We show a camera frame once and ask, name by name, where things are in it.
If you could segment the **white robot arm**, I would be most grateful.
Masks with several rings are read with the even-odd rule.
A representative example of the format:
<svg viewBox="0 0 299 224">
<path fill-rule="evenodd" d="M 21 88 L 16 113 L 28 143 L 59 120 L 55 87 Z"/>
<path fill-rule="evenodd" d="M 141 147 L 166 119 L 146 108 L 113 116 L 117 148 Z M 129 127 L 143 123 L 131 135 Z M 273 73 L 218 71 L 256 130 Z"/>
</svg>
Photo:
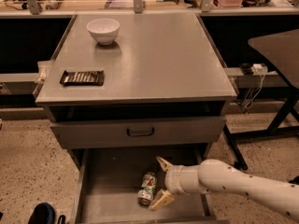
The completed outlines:
<svg viewBox="0 0 299 224">
<path fill-rule="evenodd" d="M 174 165 L 157 156 L 165 172 L 164 186 L 149 206 L 158 210 L 179 195 L 230 193 L 241 195 L 267 208 L 299 221 L 299 186 L 243 173 L 219 160 L 209 159 L 198 165 Z"/>
</svg>

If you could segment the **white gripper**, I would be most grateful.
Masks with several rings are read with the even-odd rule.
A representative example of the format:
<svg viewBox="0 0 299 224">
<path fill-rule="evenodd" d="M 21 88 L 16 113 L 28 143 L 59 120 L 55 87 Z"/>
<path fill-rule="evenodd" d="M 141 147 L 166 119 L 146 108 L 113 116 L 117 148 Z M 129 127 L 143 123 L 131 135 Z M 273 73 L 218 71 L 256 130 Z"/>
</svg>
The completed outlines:
<svg viewBox="0 0 299 224">
<path fill-rule="evenodd" d="M 198 177 L 198 166 L 174 165 L 164 158 L 157 156 L 165 175 L 165 186 L 168 190 L 160 189 L 151 204 L 150 211 L 161 209 L 175 200 L 175 195 L 199 193 L 200 182 Z"/>
</svg>

